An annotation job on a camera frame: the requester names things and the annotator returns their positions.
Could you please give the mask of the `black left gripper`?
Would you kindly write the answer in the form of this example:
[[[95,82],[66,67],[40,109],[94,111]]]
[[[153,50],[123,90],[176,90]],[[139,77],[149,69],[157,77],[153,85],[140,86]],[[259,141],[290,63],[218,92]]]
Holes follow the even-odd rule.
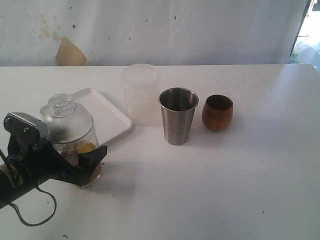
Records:
[[[7,150],[6,167],[15,187],[20,181],[44,179],[83,187],[91,182],[96,168],[107,155],[108,147],[103,145],[93,151],[80,153],[76,166],[71,165],[46,139],[40,140],[38,145],[27,144],[11,134]]]

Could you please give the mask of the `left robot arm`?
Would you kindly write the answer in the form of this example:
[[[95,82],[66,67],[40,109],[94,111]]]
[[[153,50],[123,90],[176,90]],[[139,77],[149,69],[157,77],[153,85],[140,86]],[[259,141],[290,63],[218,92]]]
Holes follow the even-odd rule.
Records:
[[[0,207],[3,208],[30,192],[36,186],[53,179],[78,187],[87,185],[103,158],[107,147],[81,153],[78,165],[71,165],[47,139],[28,145],[10,136],[8,155],[0,166]]]

